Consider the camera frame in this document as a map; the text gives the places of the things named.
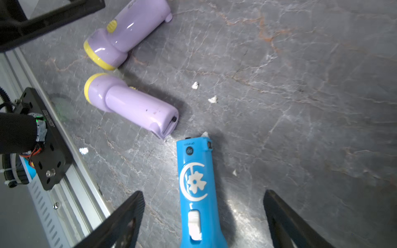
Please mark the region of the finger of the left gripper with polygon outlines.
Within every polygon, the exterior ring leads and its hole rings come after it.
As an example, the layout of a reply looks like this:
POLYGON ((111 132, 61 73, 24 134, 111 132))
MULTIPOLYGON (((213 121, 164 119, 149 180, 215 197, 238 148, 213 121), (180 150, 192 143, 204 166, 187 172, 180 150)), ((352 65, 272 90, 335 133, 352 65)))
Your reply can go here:
POLYGON ((1 1, 1 52, 7 52, 105 8, 103 0, 78 0, 28 19, 18 1, 1 1))

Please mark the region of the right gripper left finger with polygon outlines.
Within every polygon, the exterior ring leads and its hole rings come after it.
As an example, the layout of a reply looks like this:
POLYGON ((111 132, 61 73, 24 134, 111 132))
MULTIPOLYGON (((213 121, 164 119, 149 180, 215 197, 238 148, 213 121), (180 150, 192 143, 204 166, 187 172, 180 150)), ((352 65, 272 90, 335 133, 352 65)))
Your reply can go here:
POLYGON ((145 210, 143 192, 134 192, 77 248, 134 248, 145 210))

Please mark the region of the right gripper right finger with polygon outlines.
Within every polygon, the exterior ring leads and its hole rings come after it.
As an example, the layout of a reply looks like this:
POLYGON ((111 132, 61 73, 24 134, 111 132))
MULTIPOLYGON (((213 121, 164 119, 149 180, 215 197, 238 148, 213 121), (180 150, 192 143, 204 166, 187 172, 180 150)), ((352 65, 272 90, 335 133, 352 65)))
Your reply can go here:
POLYGON ((269 231, 275 248, 332 248, 275 191, 263 199, 269 231))

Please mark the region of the blue flashlight white logo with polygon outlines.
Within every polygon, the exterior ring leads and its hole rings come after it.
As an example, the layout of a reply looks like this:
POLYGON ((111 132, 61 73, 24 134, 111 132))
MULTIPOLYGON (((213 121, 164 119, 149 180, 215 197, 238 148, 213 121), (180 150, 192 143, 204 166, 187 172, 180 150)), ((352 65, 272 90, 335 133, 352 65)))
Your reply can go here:
POLYGON ((181 204, 181 248, 227 248, 222 233, 215 174, 213 143, 207 136, 176 143, 181 204))

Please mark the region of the purple flashlight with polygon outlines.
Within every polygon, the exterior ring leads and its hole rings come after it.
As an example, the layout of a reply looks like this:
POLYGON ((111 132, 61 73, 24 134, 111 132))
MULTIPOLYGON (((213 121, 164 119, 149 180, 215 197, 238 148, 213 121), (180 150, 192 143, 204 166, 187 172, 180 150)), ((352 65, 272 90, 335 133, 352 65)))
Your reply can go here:
POLYGON ((92 75, 84 86, 84 96, 91 105, 117 113, 160 139, 170 135, 179 121, 177 108, 107 73, 92 75))
POLYGON ((124 63, 130 50, 172 18, 166 0, 131 1, 105 29, 85 40, 84 50, 99 67, 113 71, 124 63))

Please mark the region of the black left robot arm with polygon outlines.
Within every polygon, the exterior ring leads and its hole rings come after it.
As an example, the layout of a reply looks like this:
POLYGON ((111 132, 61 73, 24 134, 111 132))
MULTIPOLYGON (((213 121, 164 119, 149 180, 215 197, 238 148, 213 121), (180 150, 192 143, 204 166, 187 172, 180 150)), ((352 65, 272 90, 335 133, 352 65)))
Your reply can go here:
MULTIPOLYGON (((70 1, 28 19, 19 1, 1 1, 1 52, 14 49, 105 7, 104 1, 70 1)), ((36 89, 27 87, 12 102, 1 90, 1 173, 10 188, 38 178, 46 191, 60 183, 72 154, 36 89)))

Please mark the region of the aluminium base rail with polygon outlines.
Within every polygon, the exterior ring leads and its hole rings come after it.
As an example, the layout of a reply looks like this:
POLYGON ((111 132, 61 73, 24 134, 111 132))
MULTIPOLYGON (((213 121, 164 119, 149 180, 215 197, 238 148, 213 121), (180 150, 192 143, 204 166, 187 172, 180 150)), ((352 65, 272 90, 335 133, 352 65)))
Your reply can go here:
POLYGON ((27 188, 50 247, 72 248, 110 216, 110 209, 19 48, 1 54, 1 76, 1 86, 20 104, 17 112, 29 109, 47 121, 43 151, 32 160, 37 174, 27 188))

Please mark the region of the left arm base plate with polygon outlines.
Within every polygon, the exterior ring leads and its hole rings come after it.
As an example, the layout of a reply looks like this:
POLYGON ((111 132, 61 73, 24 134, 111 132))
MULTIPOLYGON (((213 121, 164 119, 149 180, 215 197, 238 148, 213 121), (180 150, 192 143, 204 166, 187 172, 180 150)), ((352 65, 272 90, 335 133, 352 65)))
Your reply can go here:
POLYGON ((24 153, 20 158, 28 175, 39 179, 44 190, 50 191, 66 175, 73 157, 38 92, 28 87, 20 100, 14 112, 33 116, 41 129, 39 139, 32 148, 34 154, 24 153))

